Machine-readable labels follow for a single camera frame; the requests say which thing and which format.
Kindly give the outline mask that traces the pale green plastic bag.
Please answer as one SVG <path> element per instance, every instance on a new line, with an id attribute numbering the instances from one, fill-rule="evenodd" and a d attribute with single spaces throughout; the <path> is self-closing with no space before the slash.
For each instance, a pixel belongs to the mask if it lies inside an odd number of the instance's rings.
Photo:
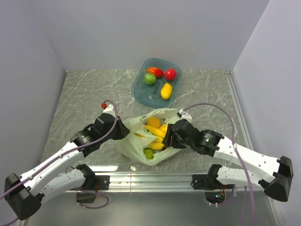
<path id="1" fill-rule="evenodd" d="M 178 109 L 159 108 L 148 114 L 129 118 L 124 121 L 124 125 L 130 130 L 130 133 L 122 140 L 116 141 L 118 152 L 130 158 L 133 161 L 143 163 L 148 166 L 154 166 L 163 160 L 166 160 L 180 151 L 180 148 L 168 147 L 160 149 L 153 154 L 153 159 L 148 159 L 144 154 L 144 149 L 148 148 L 156 137 L 147 131 L 144 124 L 152 116 L 159 118 L 166 124 L 174 124 L 180 118 L 177 115 Z"/>

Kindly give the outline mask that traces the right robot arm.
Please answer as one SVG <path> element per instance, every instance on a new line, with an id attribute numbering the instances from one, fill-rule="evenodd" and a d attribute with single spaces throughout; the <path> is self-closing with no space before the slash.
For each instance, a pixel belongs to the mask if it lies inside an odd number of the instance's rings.
<path id="1" fill-rule="evenodd" d="M 252 185 L 274 200 L 288 201 L 293 179 L 293 164 L 288 157 L 270 157 L 241 145 L 234 145 L 222 134 L 209 129 L 199 131 L 185 119 L 168 125 L 163 144 L 173 148 L 190 147 L 200 155 L 241 166 L 240 169 L 232 169 L 213 164 L 207 174 L 192 176 L 192 187 L 195 190 L 212 191 Z"/>

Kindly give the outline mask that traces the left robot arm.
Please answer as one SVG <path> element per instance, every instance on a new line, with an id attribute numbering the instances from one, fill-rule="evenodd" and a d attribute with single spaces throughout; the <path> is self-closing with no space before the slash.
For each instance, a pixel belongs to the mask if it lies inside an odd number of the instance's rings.
<path id="1" fill-rule="evenodd" d="M 87 165 L 78 165 L 69 173 L 64 170 L 98 150 L 102 143 L 110 139 L 122 140 L 129 133 L 120 117 L 102 113 L 43 163 L 20 176 L 9 175 L 5 179 L 4 199 L 18 219 L 25 220 L 42 204 L 65 191 L 95 189 L 95 173 Z"/>

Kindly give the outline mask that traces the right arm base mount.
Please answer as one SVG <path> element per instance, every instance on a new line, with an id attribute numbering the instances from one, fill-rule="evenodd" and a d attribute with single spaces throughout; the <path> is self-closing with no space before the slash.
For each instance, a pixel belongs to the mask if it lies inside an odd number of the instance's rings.
<path id="1" fill-rule="evenodd" d="M 190 186 L 194 190 L 203 190 L 209 206 L 218 208 L 235 196 L 235 186 L 224 185 L 217 180 L 222 165 L 213 164 L 207 174 L 193 174 Z"/>

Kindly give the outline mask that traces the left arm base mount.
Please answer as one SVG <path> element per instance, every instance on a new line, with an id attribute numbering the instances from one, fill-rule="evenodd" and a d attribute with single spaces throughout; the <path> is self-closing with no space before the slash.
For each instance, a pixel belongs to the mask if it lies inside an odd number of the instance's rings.
<path id="1" fill-rule="evenodd" d="M 101 191 L 108 191 L 110 184 L 110 176 L 100 175 L 95 176 L 93 179 L 89 180 L 84 186 L 76 187 L 71 189 L 76 192 L 76 202 L 77 205 L 86 208 L 86 209 L 101 209 L 109 204 L 109 198 Z M 100 201 L 104 201 L 104 204 L 98 207 L 88 206 L 88 204 L 93 204 L 97 198 L 100 198 Z"/>

